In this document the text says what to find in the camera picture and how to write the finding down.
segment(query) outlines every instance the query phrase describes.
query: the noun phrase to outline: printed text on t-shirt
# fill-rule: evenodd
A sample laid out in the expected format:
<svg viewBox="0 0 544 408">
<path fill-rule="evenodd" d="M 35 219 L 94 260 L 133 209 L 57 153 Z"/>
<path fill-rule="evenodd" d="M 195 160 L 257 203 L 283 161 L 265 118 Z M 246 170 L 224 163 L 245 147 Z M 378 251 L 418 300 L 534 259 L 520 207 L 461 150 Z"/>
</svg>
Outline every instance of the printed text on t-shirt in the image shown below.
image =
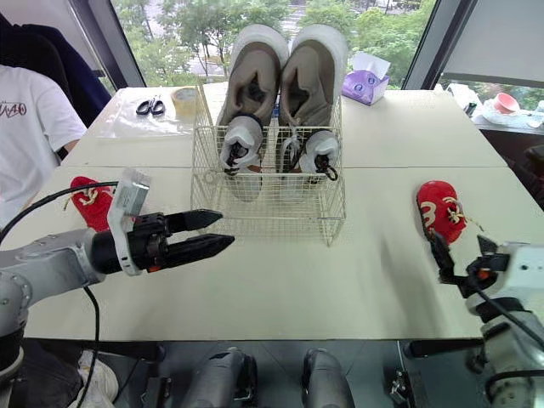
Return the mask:
<svg viewBox="0 0 544 408">
<path fill-rule="evenodd" d="M 22 102 L 0 102 L 0 117 L 6 116 L 8 119 L 17 115 L 26 115 L 26 105 Z"/>
</svg>

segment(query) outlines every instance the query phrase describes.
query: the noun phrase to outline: purple tissue box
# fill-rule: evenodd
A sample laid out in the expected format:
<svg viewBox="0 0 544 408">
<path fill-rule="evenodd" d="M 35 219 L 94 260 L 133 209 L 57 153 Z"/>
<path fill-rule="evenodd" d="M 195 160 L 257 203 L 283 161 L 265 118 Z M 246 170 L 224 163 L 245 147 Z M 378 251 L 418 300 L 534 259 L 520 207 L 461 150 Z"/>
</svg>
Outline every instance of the purple tissue box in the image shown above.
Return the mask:
<svg viewBox="0 0 544 408">
<path fill-rule="evenodd" d="M 388 83 L 387 75 L 380 81 L 370 71 L 353 71 L 343 81 L 342 95 L 370 106 L 385 94 Z"/>
</svg>

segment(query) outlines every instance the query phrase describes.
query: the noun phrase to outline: black-handled scissors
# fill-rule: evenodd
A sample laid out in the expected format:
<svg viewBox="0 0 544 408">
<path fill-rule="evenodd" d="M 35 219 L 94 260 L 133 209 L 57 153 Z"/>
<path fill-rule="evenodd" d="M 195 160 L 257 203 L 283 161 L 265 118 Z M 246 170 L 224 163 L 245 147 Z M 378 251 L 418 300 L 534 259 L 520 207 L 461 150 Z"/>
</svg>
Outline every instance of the black-handled scissors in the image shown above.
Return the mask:
<svg viewBox="0 0 544 408">
<path fill-rule="evenodd" d="M 157 116 L 164 113 L 165 107 L 158 98 L 147 99 L 136 108 L 136 114 L 145 116 L 151 112 L 151 115 Z"/>
</svg>

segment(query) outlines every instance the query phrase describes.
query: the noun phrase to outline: wire basket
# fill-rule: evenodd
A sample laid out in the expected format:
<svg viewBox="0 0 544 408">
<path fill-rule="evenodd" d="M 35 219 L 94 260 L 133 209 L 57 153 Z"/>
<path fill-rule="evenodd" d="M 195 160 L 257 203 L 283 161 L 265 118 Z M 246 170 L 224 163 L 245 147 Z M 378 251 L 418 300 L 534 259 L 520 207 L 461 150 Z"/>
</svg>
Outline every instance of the wire basket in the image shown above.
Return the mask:
<svg viewBox="0 0 544 408">
<path fill-rule="evenodd" d="M 219 164 L 227 127 L 213 125 L 204 89 L 200 86 L 196 102 L 191 207 L 208 208 L 224 215 L 206 232 L 234 235 L 237 239 L 292 238 L 331 245 L 346 218 L 341 123 L 338 101 L 330 127 L 296 128 L 300 137 L 309 136 L 317 129 L 330 130 L 337 136 L 340 155 L 335 166 L 338 177 L 334 181 L 321 173 L 277 173 L 276 142 L 291 137 L 293 131 L 278 126 L 277 118 L 264 128 L 266 149 L 261 149 L 262 172 L 229 176 Z"/>
</svg>

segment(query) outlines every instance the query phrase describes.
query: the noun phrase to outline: red baby shoe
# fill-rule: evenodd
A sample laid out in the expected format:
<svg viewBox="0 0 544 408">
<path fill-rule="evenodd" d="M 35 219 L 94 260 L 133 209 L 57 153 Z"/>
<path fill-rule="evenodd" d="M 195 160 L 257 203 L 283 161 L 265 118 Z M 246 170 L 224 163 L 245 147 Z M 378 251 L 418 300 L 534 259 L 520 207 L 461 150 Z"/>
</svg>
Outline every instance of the red baby shoe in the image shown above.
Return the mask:
<svg viewBox="0 0 544 408">
<path fill-rule="evenodd" d="M 434 231 L 450 245 L 467 225 L 457 193 L 445 181 L 428 181 L 417 192 L 417 207 L 422 216 L 425 235 L 433 239 Z"/>
<path fill-rule="evenodd" d="M 77 176 L 71 181 L 70 187 L 79 187 L 87 184 L 95 184 L 98 181 L 91 178 Z M 106 231 L 108 225 L 108 211 L 110 210 L 113 193 L 111 187 L 96 187 L 81 190 L 71 197 L 77 211 L 83 216 L 87 226 L 97 232 Z"/>
</svg>

